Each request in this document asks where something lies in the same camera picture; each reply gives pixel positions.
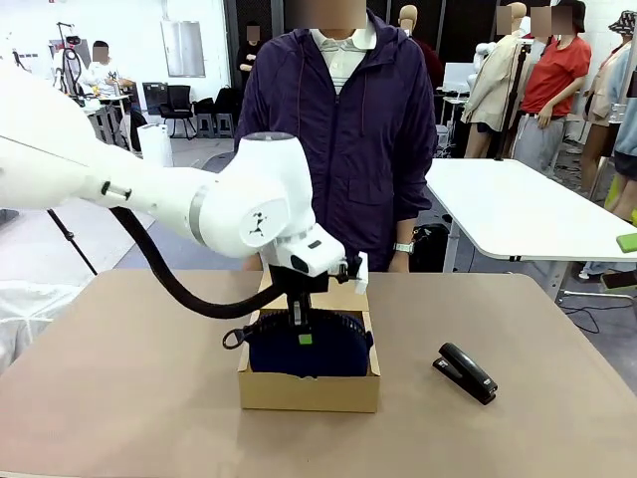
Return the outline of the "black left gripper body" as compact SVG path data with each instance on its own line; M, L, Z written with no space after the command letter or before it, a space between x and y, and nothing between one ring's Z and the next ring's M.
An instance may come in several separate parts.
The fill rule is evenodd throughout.
M319 294L328 291L328 274L310 277L299 271L281 266L269 267L272 284L289 294Z

